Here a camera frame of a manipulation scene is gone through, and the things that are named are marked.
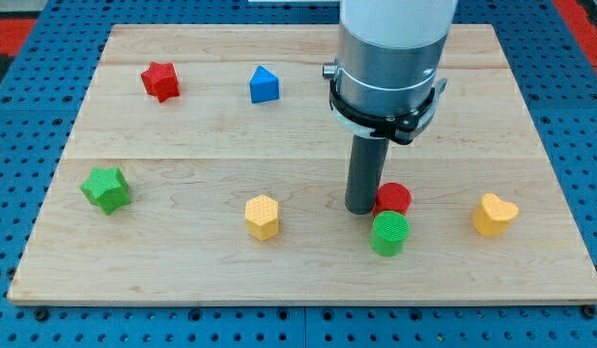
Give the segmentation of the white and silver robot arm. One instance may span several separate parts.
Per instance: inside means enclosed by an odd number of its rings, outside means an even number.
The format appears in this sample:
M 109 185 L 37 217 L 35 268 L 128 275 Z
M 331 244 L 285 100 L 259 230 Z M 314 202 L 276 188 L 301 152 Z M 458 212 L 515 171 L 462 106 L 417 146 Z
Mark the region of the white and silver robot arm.
M 376 117 L 431 103 L 457 0 L 344 0 L 340 3 L 335 97 Z

